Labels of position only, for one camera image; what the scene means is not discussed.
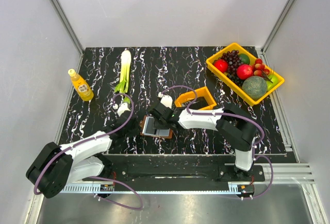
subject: red apple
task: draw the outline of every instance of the red apple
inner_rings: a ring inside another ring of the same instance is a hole
[[[256,70],[260,70],[262,71],[264,68],[265,68],[265,65],[264,64],[260,64],[260,63],[256,63]]]
[[[228,69],[228,63],[222,59],[216,61],[213,65],[222,73],[225,73]]]
[[[254,63],[255,63],[255,64],[257,64],[257,63],[262,64],[262,59],[261,59],[261,58],[257,58],[256,61],[255,61]]]
[[[262,76],[262,72],[260,70],[256,70],[253,75],[255,76]]]
[[[250,76],[253,76],[253,70],[251,66],[243,64],[237,68],[236,74],[238,78],[245,80]]]

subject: marble surface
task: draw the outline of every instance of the marble surface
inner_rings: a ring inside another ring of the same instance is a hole
[[[157,100],[158,92],[173,85],[194,89],[207,86],[218,103],[235,103],[257,121],[266,137],[256,153],[285,153],[271,99],[250,107],[226,84],[212,74],[206,59],[223,47],[130,47],[132,55],[130,95],[139,120]],[[86,48],[79,73],[94,91],[91,102],[82,101],[76,92],[71,98],[60,137],[60,144],[78,141],[92,135],[116,118],[111,97],[120,77],[120,55],[123,47]],[[257,56],[254,47],[245,47]],[[171,90],[176,99],[184,89]],[[228,154],[233,153],[217,132],[204,129],[175,131],[171,139],[136,136],[122,139],[108,151],[111,154]]]

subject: yellow bottle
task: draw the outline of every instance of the yellow bottle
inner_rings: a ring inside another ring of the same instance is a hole
[[[77,74],[74,69],[70,69],[68,73],[71,77],[75,90],[82,100],[90,101],[94,97],[94,94],[87,82],[79,74]]]

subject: green onion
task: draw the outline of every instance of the green onion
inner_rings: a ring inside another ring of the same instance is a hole
[[[129,86],[129,69],[130,69],[131,55],[128,50],[123,51],[121,55],[121,71],[120,80],[117,86],[114,88],[114,92],[127,93]],[[127,97],[124,98],[124,102],[130,103]]]

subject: yellow tray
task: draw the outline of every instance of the yellow tray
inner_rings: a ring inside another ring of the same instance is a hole
[[[200,108],[200,110],[212,110],[213,107],[217,105],[215,99],[213,99],[210,91],[207,87],[202,87],[200,89],[195,90],[197,93],[197,97],[204,97],[206,102],[208,103],[208,106]],[[181,94],[176,100],[175,100],[175,106],[176,107],[182,107],[182,104],[188,101],[191,101],[195,99],[195,93],[193,91]]]
[[[233,83],[226,75],[227,73],[222,73],[220,70],[218,70],[216,67],[214,67],[213,62],[216,61],[218,58],[221,58],[223,53],[226,53],[228,51],[232,50],[239,50],[240,53],[244,53],[248,55],[250,59],[250,65],[254,64],[255,60],[257,59],[255,56],[253,56],[251,53],[249,53],[247,50],[245,50],[242,46],[240,46],[237,43],[232,43],[226,48],[222,49],[218,53],[214,54],[213,56],[209,57],[206,60],[207,68],[211,70],[212,73],[214,73],[216,76],[218,76],[227,86],[229,86],[238,96],[240,96],[245,102],[247,102],[250,106],[259,104],[263,99],[265,99],[270,93],[275,91],[279,86],[281,86],[284,83],[284,78],[280,76],[278,73],[273,72],[268,66],[265,66],[265,68],[269,69],[271,73],[273,73],[278,78],[278,84],[275,85],[270,91],[266,92],[263,97],[261,97],[258,100],[253,100],[251,97],[249,97],[239,86],[237,86],[235,83]]]

